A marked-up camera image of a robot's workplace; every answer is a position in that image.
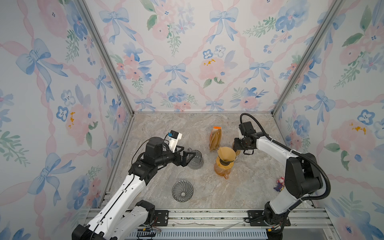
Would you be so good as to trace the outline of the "wooden ring holder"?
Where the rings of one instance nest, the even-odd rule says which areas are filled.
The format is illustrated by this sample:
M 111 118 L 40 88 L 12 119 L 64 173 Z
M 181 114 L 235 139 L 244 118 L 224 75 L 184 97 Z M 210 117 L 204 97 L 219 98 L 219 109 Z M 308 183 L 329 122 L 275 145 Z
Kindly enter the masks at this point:
M 217 158 L 216 165 L 223 170 L 229 170 L 234 166 L 234 161 L 224 161 L 220 158 Z
M 239 156 L 240 153 L 241 153 L 241 151 L 240 151 L 240 150 L 237 150 L 237 151 L 235 151 L 235 153 L 236 153 L 236 156 Z

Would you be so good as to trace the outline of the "grey glass dripper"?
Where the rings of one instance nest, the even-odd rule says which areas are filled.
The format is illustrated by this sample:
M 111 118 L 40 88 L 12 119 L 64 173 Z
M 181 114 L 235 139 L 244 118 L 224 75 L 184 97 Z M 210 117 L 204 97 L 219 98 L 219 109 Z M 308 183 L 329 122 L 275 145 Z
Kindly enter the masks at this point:
M 189 181 L 178 181 L 172 188 L 173 198 L 180 203 L 189 201 L 194 194 L 194 187 Z

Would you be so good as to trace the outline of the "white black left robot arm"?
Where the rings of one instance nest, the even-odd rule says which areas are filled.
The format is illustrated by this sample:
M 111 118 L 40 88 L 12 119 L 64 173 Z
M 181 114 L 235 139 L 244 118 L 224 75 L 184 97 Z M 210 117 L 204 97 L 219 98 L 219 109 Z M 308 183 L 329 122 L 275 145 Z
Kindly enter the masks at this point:
M 86 226 L 78 225 L 72 232 L 73 240 L 124 240 L 140 226 L 151 227 L 155 205 L 139 201 L 133 210 L 128 207 L 149 184 L 158 171 L 168 164 L 186 167 L 196 156 L 178 145 L 181 137 L 151 137 L 143 144 L 141 154 L 135 153 L 132 166 L 124 182 L 107 205 Z

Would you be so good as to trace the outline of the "orange glass carafe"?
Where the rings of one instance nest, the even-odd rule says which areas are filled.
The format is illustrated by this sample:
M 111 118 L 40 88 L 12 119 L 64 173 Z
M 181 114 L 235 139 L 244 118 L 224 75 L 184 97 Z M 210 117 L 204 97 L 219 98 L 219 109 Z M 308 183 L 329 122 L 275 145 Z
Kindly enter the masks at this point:
M 228 166 L 214 164 L 214 170 L 217 175 L 224 177 L 226 180 L 228 180 L 232 168 L 228 168 Z

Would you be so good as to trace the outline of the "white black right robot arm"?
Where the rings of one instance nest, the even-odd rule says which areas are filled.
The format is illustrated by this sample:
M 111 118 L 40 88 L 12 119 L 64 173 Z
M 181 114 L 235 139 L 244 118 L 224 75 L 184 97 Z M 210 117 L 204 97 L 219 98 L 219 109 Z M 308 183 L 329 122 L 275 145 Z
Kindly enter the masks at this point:
M 265 204 L 263 216 L 256 218 L 268 226 L 283 227 L 289 212 L 306 200 L 328 197 L 330 181 L 312 154 L 302 154 L 272 139 L 263 128 L 257 132 L 251 122 L 239 124 L 240 137 L 234 139 L 234 151 L 252 155 L 260 150 L 285 167 L 285 186 L 278 196 Z

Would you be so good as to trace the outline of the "brown paper coffee filter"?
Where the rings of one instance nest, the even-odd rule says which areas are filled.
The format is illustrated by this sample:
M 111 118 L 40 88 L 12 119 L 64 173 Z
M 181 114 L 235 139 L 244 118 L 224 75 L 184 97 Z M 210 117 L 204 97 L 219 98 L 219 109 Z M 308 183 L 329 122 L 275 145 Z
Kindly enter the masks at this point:
M 236 160 L 236 156 L 236 152 L 232 148 L 220 147 L 218 150 L 219 160 L 226 164 L 234 162 Z

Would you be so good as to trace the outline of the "clear grey glass carafe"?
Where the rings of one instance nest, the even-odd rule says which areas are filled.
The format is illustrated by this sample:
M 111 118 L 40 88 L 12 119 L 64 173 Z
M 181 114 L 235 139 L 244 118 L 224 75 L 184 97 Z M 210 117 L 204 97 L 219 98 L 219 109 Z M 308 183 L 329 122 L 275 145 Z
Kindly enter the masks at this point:
M 193 170 L 201 169 L 204 165 L 202 153 L 198 150 L 193 150 L 192 148 L 188 148 L 188 152 L 193 152 L 196 154 L 189 162 L 188 167 Z

